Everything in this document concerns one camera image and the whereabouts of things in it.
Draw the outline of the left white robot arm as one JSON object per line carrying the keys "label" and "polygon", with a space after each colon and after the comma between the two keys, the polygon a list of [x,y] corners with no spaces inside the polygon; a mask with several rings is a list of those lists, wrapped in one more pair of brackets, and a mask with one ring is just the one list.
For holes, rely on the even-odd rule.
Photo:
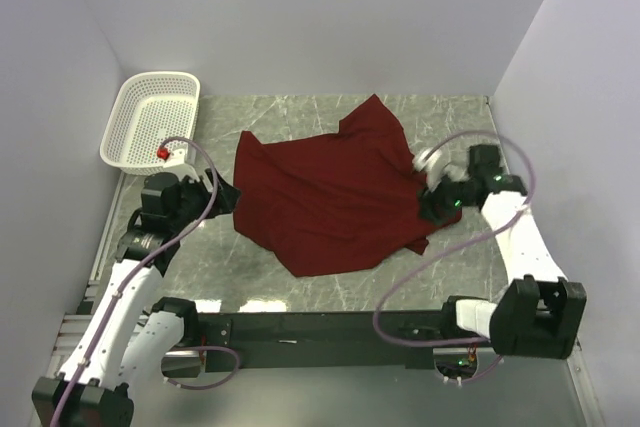
{"label": "left white robot arm", "polygon": [[32,391],[42,425],[130,425],[136,382],[158,369],[172,348],[189,348],[200,337],[192,301],[163,298],[140,326],[143,309],[178,251],[181,233],[232,213],[240,196],[212,170],[199,179],[167,172],[145,179],[87,329],[58,373],[39,378]]}

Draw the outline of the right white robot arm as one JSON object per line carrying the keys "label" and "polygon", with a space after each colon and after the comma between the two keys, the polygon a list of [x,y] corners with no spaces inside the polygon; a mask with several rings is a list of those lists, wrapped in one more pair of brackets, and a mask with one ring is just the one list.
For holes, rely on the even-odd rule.
{"label": "right white robot arm", "polygon": [[474,333],[502,356],[568,358],[586,307],[586,290],[569,281],[551,257],[525,183],[506,172],[499,147],[470,147],[461,178],[449,173],[447,160],[437,151],[423,150],[413,165],[427,176],[418,194],[420,216],[444,225],[465,207],[477,209],[495,234],[507,273],[507,289],[496,302],[447,300],[446,316],[438,324],[442,340],[460,346]]}

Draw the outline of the dark red t shirt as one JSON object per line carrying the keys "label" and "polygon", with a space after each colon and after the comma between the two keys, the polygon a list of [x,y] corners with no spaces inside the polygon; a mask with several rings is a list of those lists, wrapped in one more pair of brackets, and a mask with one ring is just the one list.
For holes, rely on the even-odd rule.
{"label": "dark red t shirt", "polygon": [[377,95],[335,133],[261,143],[241,133],[235,230],[296,277],[368,270],[406,248],[423,254],[435,223],[419,215],[426,177],[404,129]]}

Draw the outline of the white perforated plastic basket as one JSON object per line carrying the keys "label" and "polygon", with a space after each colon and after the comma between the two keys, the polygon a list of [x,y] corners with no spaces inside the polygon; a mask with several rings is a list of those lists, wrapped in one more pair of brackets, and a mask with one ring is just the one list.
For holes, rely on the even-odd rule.
{"label": "white perforated plastic basket", "polygon": [[100,145],[101,159],[129,175],[162,170],[157,156],[169,137],[194,136],[201,85],[197,77],[178,71],[136,74],[121,86]]}

